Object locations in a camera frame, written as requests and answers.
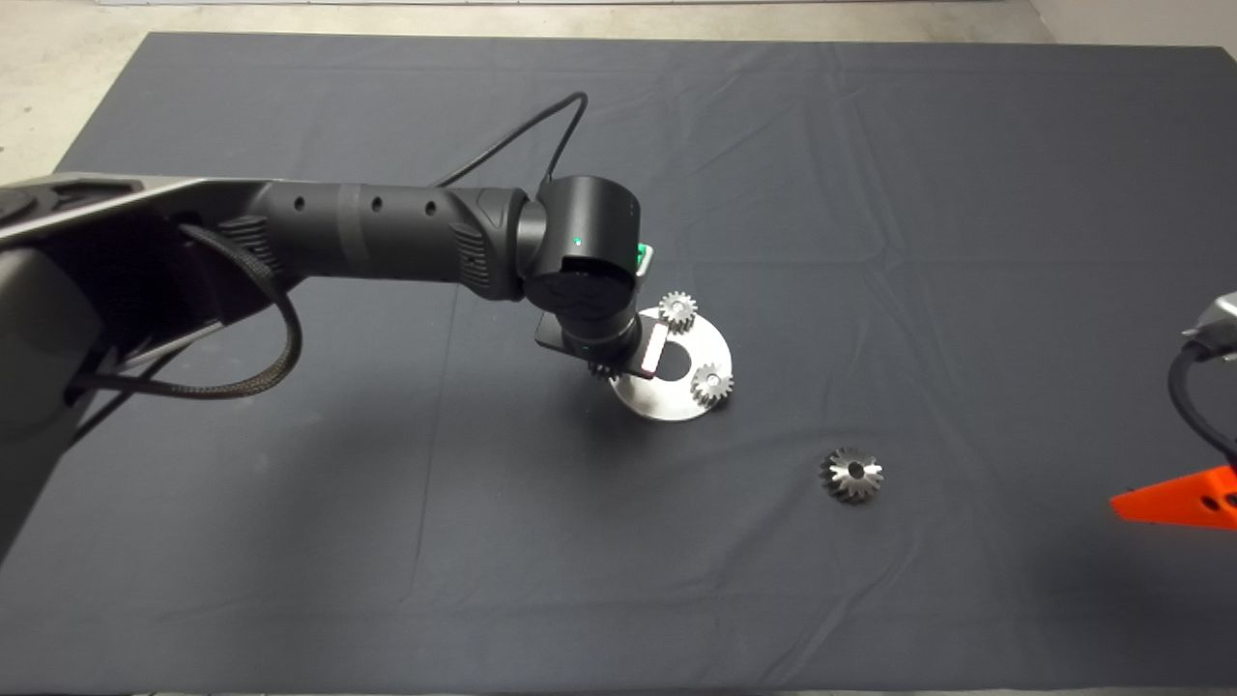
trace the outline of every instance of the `gray table cover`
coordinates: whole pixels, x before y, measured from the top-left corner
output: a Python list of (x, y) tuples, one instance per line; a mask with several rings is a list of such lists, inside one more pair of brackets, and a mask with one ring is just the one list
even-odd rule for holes
[[(528, 304), (308, 281), (277, 391), (64, 457), (0, 691), (1237, 685), (1237, 535), (1107, 507), (1221, 464), (1164, 394), (1237, 287), (1220, 49), (152, 35), (61, 168), (423, 184), (573, 89), (560, 173), (640, 197), (644, 304), (699, 298), (730, 407), (635, 418)], [(564, 120), (468, 180), (534, 187)], [(819, 486), (842, 445), (872, 506)]]

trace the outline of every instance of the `black cable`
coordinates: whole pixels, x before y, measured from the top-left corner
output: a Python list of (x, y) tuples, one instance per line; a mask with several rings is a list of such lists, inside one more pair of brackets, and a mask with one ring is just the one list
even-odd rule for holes
[(567, 125), (567, 130), (563, 131), (563, 137), (559, 138), (558, 147), (554, 148), (554, 156), (550, 157), (549, 166), (546, 167), (544, 178), (547, 180), (550, 179), (554, 176), (554, 167), (558, 166), (559, 157), (563, 156), (563, 150), (567, 148), (567, 142), (571, 140), (571, 135), (575, 132), (575, 126), (579, 125), (580, 119), (584, 116), (584, 110), (589, 108), (589, 95), (583, 91), (573, 91), (565, 99), (560, 99), (550, 104), (549, 106), (546, 106), (544, 109), (538, 111), (534, 116), (512, 129), (510, 132), (507, 132), (507, 135), (500, 137), (497, 141), (494, 142), (494, 145), (490, 145), (489, 147), (482, 150), (481, 153), (477, 155), (476, 157), (473, 157), (473, 159), (469, 163), (464, 164), (463, 167), (455, 169), (454, 172), (434, 182), (434, 187), (442, 188), (444, 185), (450, 185), (455, 183), (473, 169), (487, 162), (490, 157), (497, 155), (500, 151), (502, 151), (503, 147), (511, 145), (517, 137), (527, 132), (531, 127), (565, 109), (568, 105), (571, 104), (571, 101), (579, 101), (579, 106), (576, 106), (575, 109), (575, 115), (571, 116), (571, 122), (569, 122)]
[[(146, 366), (146, 370), (143, 370), (137, 376), (137, 380), (148, 382), (161, 370), (167, 367), (168, 363), (174, 361), (176, 357), (183, 352), (184, 347), (177, 347), (176, 351), (172, 351), (171, 354), (167, 354), (165, 356), (160, 356), (153, 363)], [(113, 397), (110, 402), (104, 404), (98, 412), (92, 414), (89, 419), (87, 419), (85, 422), (82, 423), (82, 425), (78, 427), (78, 429), (73, 433), (73, 440), (69, 441), (69, 446), (77, 445), (78, 443), (82, 441), (83, 438), (90, 435), (90, 431), (99, 428), (99, 424), (108, 420), (108, 418), (111, 417), (111, 414), (116, 413), (116, 409), (124, 407), (125, 402), (129, 402), (129, 399), (132, 396), (134, 396), (132, 391), (126, 391)]]
[(1190, 401), (1188, 383), (1190, 368), (1195, 363), (1202, 363), (1213, 357), (1215, 352), (1202, 342), (1191, 340), (1183, 345), (1181, 352), (1176, 355), (1171, 367), (1168, 370), (1168, 397), (1173, 402), (1173, 408), (1176, 409), (1178, 415), (1185, 422), (1185, 425), (1190, 427), (1207, 445), (1218, 450), (1228, 465), (1237, 471), (1237, 443), (1226, 438), (1209, 424), (1207, 419), (1202, 418), (1202, 414), (1194, 407), (1194, 402)]
[(210, 247), (235, 263), (236, 267), (254, 281), (254, 284), (262, 294), (275, 304), (280, 314), (283, 315), (283, 323), (287, 326), (287, 340), (283, 344), (283, 352), (280, 354), (280, 357), (273, 363), (254, 377), (216, 387), (192, 387), (188, 384), (142, 380), (141, 377), (100, 375), (78, 376), (73, 380), (71, 387), (78, 389), (114, 389), (134, 394), (176, 397), (178, 399), (239, 399), (271, 389), (282, 382), (292, 372), (292, 368), (296, 367), (297, 361), (301, 359), (301, 319), (297, 316), (297, 310), (292, 307), (288, 294), (280, 287), (275, 277), (275, 271), (260, 261), (257, 256), (225, 236), (192, 224), (182, 224), (179, 225), (179, 230), (194, 241)]

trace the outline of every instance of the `circular metal plate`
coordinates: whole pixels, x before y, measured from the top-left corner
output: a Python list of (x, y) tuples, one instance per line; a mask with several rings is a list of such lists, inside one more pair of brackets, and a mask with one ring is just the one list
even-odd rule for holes
[[(657, 318), (657, 307), (643, 309), (641, 314)], [(611, 389), (618, 399), (636, 414), (654, 422), (687, 422), (703, 417), (710, 409), (691, 397), (691, 376), (708, 365), (713, 363), (726, 375), (734, 375), (730, 363), (730, 346), (722, 337), (717, 326), (709, 323), (709, 319), (695, 315), (691, 328), (683, 333), (670, 333), (666, 340), (678, 342), (688, 352), (691, 367), (687, 375), (675, 381), (666, 381), (654, 377), (653, 380), (641, 380), (638, 377), (622, 376), (610, 381)]]

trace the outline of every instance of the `metal gear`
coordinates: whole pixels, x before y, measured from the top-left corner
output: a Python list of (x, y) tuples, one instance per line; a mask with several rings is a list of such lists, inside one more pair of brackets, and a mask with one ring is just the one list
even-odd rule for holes
[(669, 324), (672, 333), (683, 333), (695, 320), (696, 303), (687, 292), (667, 292), (657, 303), (657, 316)]
[(820, 478), (839, 501), (866, 503), (881, 490), (882, 471), (872, 455), (855, 448), (840, 448), (820, 465)]
[(601, 363), (589, 363), (589, 375), (597, 380), (615, 380), (618, 377), (618, 371), (611, 368), (610, 366), (602, 366)]
[(703, 407), (715, 407), (719, 402), (730, 397), (734, 389), (735, 378), (722, 373), (713, 363), (701, 366), (691, 376), (691, 396)]

